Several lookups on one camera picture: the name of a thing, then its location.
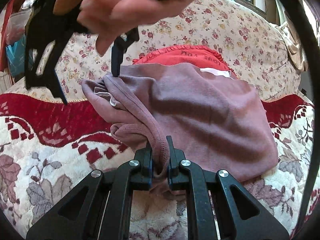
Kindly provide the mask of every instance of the pink cloth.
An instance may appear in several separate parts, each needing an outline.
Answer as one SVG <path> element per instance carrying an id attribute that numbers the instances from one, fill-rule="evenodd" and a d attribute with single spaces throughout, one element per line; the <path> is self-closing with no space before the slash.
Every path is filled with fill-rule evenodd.
<path id="1" fill-rule="evenodd" d="M 157 178 L 166 175 L 175 148 L 203 169 L 228 170 L 244 181 L 278 162 L 265 110 L 253 86 L 201 72 L 190 63 L 122 66 L 118 78 L 84 80 L 82 89 L 111 126 L 112 136 L 132 150 L 153 149 Z"/>

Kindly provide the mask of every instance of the ruffled edge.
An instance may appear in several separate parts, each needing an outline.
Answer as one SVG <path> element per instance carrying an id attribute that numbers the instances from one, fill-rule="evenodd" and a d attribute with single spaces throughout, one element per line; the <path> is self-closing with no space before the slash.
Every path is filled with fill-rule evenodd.
<path id="1" fill-rule="evenodd" d="M 205 51 L 211 53 L 213 56 L 215 56 L 217 60 L 224 63 L 227 66 L 227 68 L 229 70 L 231 70 L 232 73 L 236 76 L 236 73 L 234 72 L 234 70 L 229 67 L 229 65 L 226 61 L 223 60 L 223 57 L 219 52 L 217 52 L 214 49 L 210 49 L 209 47 L 204 46 L 204 45 L 173 45 L 173 46 L 169 46 L 166 48 L 157 49 L 153 52 L 148 53 L 147 55 L 145 55 L 144 57 L 142 57 L 140 59 L 133 59 L 132 64 L 133 65 L 134 64 L 145 64 L 145 63 L 148 63 L 150 60 L 152 60 L 155 57 L 158 57 L 158 56 L 165 54 L 167 52 L 170 52 L 173 50 L 179 50 L 179 49 L 186 49 L 186 50 L 188 50 L 188 49 L 202 49 L 202 50 L 205 50 Z"/>

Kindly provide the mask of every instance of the red patterned blanket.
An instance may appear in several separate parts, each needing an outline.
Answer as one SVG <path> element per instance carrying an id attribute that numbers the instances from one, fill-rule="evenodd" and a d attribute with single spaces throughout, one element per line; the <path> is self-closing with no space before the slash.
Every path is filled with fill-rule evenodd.
<path id="1" fill-rule="evenodd" d="M 314 110 L 297 95 L 263 106 L 279 163 L 245 186 L 292 233 L 310 162 Z M 86 100 L 65 106 L 0 95 L 0 208 L 22 236 L 91 170 L 107 171 L 133 158 L 109 129 Z M 309 214 L 319 195 L 317 178 Z M 135 192 L 130 237 L 187 239 L 185 202 Z"/>

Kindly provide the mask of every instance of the blue plastic bag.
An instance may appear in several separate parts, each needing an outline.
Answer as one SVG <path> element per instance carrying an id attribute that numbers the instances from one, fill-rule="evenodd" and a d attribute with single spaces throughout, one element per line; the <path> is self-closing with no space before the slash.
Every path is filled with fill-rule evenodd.
<path id="1" fill-rule="evenodd" d="M 24 72 L 24 53 L 26 47 L 26 36 L 15 42 L 13 45 L 8 45 L 5 48 L 8 66 L 11 76 L 16 76 Z M 29 67 L 33 64 L 32 52 L 29 52 Z"/>

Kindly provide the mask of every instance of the black robotic gripper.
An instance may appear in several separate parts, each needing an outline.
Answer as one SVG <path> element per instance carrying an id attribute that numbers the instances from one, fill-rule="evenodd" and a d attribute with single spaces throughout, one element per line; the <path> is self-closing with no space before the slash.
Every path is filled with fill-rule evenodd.
<path id="1" fill-rule="evenodd" d="M 289 240 L 280 222 L 230 173 L 203 170 L 173 147 L 170 136 L 167 141 L 169 187 L 186 191 L 188 240 L 217 240 L 215 217 L 220 239 Z M 26 240 L 129 239 L 132 193 L 150 190 L 152 174 L 147 143 L 117 170 L 87 175 L 30 228 Z"/>

